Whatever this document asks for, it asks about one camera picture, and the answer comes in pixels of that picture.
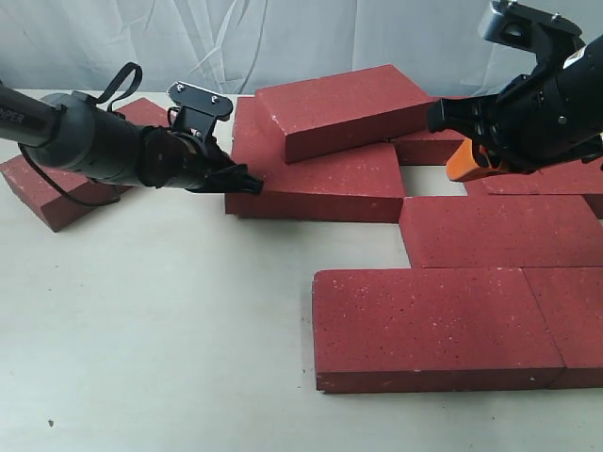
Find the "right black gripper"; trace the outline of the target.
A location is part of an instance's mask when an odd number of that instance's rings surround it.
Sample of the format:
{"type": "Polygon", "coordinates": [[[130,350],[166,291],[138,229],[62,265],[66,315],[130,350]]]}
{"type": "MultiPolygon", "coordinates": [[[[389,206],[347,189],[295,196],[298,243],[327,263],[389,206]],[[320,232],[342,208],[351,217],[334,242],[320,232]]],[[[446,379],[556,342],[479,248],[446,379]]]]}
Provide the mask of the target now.
{"type": "Polygon", "coordinates": [[[532,174],[602,158],[601,39],[544,80],[519,83],[498,95],[442,98],[430,106],[430,132],[449,129],[465,137],[447,161],[450,181],[532,174]]]}

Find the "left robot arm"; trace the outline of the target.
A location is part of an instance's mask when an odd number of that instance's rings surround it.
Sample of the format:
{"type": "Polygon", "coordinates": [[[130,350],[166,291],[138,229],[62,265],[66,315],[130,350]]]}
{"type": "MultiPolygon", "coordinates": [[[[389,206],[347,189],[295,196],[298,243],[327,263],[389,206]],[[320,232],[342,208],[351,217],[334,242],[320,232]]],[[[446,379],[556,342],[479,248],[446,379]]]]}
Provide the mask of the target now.
{"type": "Polygon", "coordinates": [[[83,92],[40,100],[1,88],[1,137],[38,167],[115,186],[183,188],[193,193],[258,194],[261,179],[236,163],[213,135],[234,110],[230,99],[185,82],[168,89],[175,119],[136,125],[104,111],[83,92]]]}

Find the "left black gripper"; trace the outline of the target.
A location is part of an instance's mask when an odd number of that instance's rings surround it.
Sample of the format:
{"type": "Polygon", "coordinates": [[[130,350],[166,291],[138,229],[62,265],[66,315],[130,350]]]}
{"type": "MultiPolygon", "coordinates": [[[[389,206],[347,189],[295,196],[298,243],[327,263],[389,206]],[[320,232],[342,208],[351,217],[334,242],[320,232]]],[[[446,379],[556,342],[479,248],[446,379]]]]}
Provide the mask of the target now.
{"type": "Polygon", "coordinates": [[[166,127],[148,127],[142,138],[140,181],[144,186],[183,188],[192,193],[259,194],[263,181],[205,141],[166,127]]]}

